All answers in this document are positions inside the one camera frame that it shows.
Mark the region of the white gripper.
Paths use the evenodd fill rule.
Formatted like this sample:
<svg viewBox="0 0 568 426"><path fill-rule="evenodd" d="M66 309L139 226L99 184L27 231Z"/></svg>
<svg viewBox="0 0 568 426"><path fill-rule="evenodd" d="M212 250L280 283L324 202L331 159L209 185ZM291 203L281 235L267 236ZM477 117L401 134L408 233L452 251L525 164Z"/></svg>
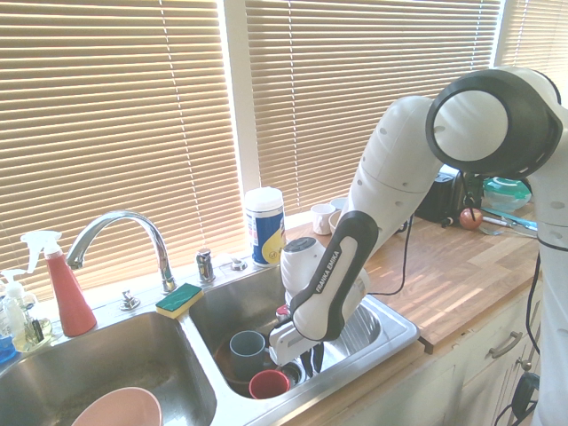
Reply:
<svg viewBox="0 0 568 426"><path fill-rule="evenodd" d="M270 332L268 342L270 357L276 365L284 366L300 357L306 376L313 376L313 369L315 372L321 371L325 353L324 344L302 336L291 320L278 324ZM313 368L311 348L313 348Z"/></svg>

